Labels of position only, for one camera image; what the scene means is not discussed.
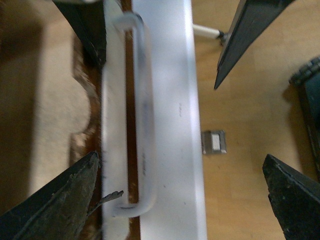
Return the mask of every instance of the white handle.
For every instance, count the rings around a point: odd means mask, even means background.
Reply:
[[[149,211],[157,198],[156,143],[154,99],[151,73],[151,51],[148,28],[142,18],[132,12],[112,21],[118,31],[135,30],[134,94],[136,145],[138,161],[139,202],[116,206],[114,217],[134,218]]]

